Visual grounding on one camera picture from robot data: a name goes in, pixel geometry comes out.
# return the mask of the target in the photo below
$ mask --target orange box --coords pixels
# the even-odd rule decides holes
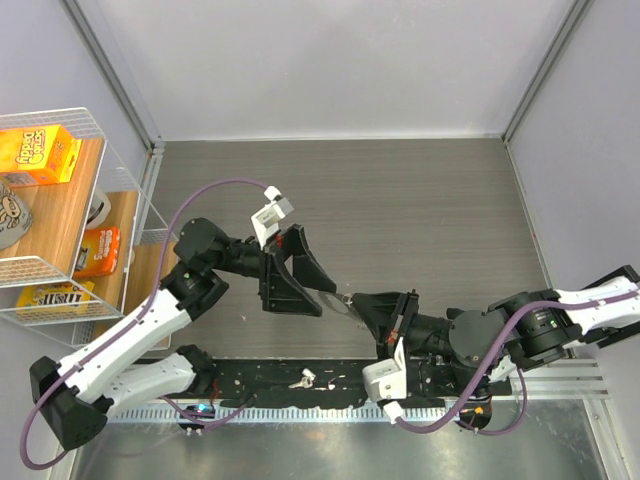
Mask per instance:
[[[62,125],[0,130],[0,176],[11,187],[67,183],[81,143]]]
[[[94,228],[84,232],[73,278],[98,277],[113,273],[118,264],[118,227]]]

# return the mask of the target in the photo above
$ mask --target yellow box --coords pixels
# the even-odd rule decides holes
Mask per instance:
[[[11,187],[67,183],[81,143],[62,125],[0,130],[0,176]]]
[[[81,282],[84,288],[93,291],[95,284],[93,282]],[[55,311],[69,314],[81,315],[87,312],[91,300],[84,290],[79,289],[73,283],[58,283],[55,285],[30,285],[22,289],[20,298],[16,303],[17,308],[37,307],[37,306],[55,306]],[[29,310],[18,310],[18,314],[30,314]]]

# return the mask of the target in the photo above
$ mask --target white wall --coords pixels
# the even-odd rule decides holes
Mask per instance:
[[[580,288],[629,263],[640,271],[640,3],[594,2],[513,141],[555,286]],[[640,337],[598,355],[640,453]]]
[[[21,0],[0,15],[0,115],[86,107],[136,178],[145,150],[59,2]],[[108,152],[105,162],[117,165]]]
[[[98,1],[165,140],[501,134],[572,3]]]
[[[11,2],[0,15],[0,114],[87,107],[123,160],[139,174],[144,149],[127,123],[59,2]],[[0,465],[2,478],[47,478],[20,461],[18,438],[33,405],[29,366],[42,355],[60,358],[70,349],[0,319]],[[53,458],[57,442],[41,418],[30,436],[34,460]]]

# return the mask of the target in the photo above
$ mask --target wooden board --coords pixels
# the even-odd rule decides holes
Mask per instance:
[[[119,299],[124,279],[124,269],[127,266],[129,245],[133,235],[133,216],[136,214],[138,192],[108,193],[111,202],[111,211],[100,227],[118,227],[120,229],[120,251],[118,252],[118,264],[111,275],[90,277],[88,280],[95,284],[93,293],[102,298],[109,305],[120,309]]]
[[[33,225],[17,243],[0,250],[0,258],[36,255],[67,275],[73,272],[103,143],[101,138],[82,141],[69,183],[15,189],[29,205]]]
[[[162,264],[162,276],[168,274],[177,263],[176,255],[173,253],[174,246],[175,242],[169,244],[169,251]],[[161,247],[160,243],[134,247],[135,258],[129,271],[129,284],[124,307],[125,315],[135,310],[151,293],[160,260]]]

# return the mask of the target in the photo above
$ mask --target snack box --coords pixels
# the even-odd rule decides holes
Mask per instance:
[[[82,282],[84,288],[93,291],[95,284],[93,282]],[[20,298],[16,303],[17,308],[36,307],[43,305],[59,305],[57,312],[65,312],[70,314],[82,315],[86,313],[89,307],[88,302],[91,300],[84,290],[76,287],[73,283],[57,283],[55,285],[30,285],[22,289]],[[21,313],[30,314],[29,310],[18,310]]]
[[[113,273],[118,265],[118,227],[86,230],[80,244],[73,278],[97,277]]]
[[[0,176],[11,187],[67,183],[81,143],[62,125],[0,130]]]

